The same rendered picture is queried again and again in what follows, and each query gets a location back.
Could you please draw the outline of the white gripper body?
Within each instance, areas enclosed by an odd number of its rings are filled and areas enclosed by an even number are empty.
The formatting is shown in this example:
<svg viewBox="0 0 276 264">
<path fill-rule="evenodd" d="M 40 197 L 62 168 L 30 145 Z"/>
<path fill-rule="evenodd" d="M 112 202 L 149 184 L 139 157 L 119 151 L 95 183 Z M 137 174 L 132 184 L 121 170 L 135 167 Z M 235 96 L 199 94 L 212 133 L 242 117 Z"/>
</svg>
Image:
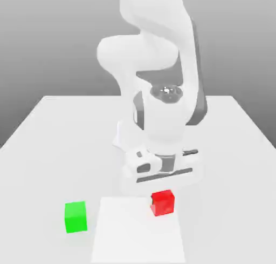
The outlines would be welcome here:
<svg viewBox="0 0 276 264">
<path fill-rule="evenodd" d="M 202 162 L 199 154 L 184 154 L 175 160 L 171 172 L 136 172 L 132 189 L 180 189 L 192 185 L 202 178 Z"/>
</svg>

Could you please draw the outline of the small red cube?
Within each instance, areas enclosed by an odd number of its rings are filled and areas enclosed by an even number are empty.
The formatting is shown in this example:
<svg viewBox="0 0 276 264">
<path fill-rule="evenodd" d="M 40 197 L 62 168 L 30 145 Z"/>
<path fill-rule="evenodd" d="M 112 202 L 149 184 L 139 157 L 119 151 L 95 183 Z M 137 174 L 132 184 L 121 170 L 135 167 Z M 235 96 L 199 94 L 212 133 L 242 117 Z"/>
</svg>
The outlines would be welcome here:
<svg viewBox="0 0 276 264">
<path fill-rule="evenodd" d="M 151 195 L 151 210 L 155 216 L 162 216 L 174 212 L 175 196 L 172 191 L 165 190 Z"/>
</svg>

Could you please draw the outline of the small green cube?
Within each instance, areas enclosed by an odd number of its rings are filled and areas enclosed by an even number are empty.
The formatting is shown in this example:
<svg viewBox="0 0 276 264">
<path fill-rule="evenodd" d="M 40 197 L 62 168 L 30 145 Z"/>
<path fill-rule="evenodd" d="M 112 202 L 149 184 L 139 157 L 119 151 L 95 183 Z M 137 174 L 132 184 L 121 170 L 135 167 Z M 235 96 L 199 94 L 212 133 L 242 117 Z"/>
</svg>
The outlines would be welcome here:
<svg viewBox="0 0 276 264">
<path fill-rule="evenodd" d="M 86 203 L 84 201 L 66 203 L 64 221 L 66 233 L 87 231 Z"/>
</svg>

